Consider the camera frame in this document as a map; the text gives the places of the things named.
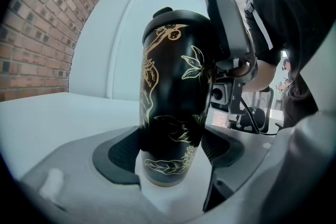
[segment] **black sleeve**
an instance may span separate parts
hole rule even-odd
[[[273,49],[269,50],[266,39],[256,23],[253,14],[245,10],[245,18],[258,60],[277,66],[281,60],[281,46],[277,44],[276,40],[271,39]]]

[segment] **black chair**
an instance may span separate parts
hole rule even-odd
[[[259,130],[263,133],[267,133],[274,90],[267,87],[265,90],[260,92],[244,92],[241,97],[249,107]],[[247,113],[245,115],[236,116],[235,119],[229,118],[228,128],[249,133],[257,133]]]

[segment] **black cable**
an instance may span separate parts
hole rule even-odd
[[[246,110],[248,116],[250,117],[250,119],[251,119],[251,121],[252,121],[252,125],[253,125],[254,129],[256,130],[256,132],[257,132],[258,134],[271,135],[271,136],[272,136],[272,135],[276,135],[276,134],[268,134],[268,133],[263,133],[263,132],[261,132],[261,131],[259,130],[258,126],[257,126],[256,121],[255,121],[254,118],[253,118],[253,115],[252,115],[252,113],[251,113],[251,110],[248,108],[247,104],[245,103],[245,101],[244,101],[244,99],[243,99],[242,97],[240,97],[240,101],[241,101],[241,103],[243,104],[243,106],[244,106],[244,108],[245,108],[245,110]]]

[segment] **brick wall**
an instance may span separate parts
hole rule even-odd
[[[99,0],[11,0],[0,25],[0,101],[68,91],[76,42]]]

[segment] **travel mug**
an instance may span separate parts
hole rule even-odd
[[[150,182],[170,187],[184,179],[201,141],[219,41],[205,16],[170,9],[147,25],[143,46],[143,170]]]

